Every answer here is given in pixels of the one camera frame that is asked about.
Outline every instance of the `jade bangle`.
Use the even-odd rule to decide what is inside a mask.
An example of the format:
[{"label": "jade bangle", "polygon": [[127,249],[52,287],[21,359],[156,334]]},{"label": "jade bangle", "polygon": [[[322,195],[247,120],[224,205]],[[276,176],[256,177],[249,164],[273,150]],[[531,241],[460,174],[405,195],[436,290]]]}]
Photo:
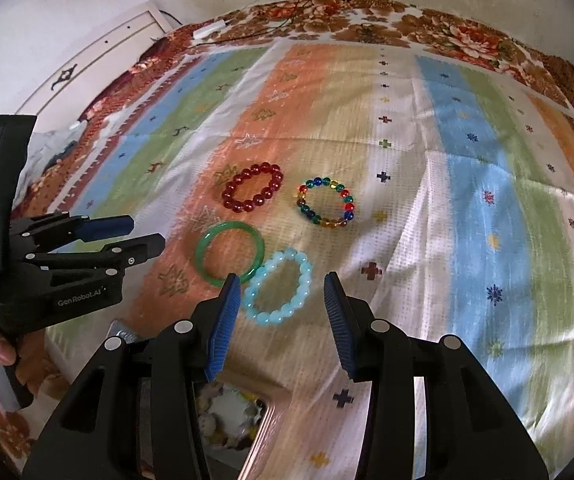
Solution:
[{"label": "jade bangle", "polygon": [[249,267],[249,270],[240,276],[240,283],[248,282],[251,280],[251,277],[254,275],[258,267],[262,265],[263,260],[265,259],[265,241],[263,240],[263,237],[260,235],[260,233],[251,227],[251,225],[245,224],[244,222],[230,221],[221,222],[220,224],[212,226],[198,241],[196,250],[193,253],[193,266],[198,271],[198,274],[200,274],[206,282],[211,283],[213,286],[220,287],[225,283],[225,280],[219,280],[218,278],[214,278],[213,276],[207,274],[205,265],[203,264],[203,260],[205,259],[205,251],[217,235],[229,229],[240,229],[249,233],[254,239],[254,244],[256,245],[256,256],[254,257],[254,261],[251,264],[251,267]]}]

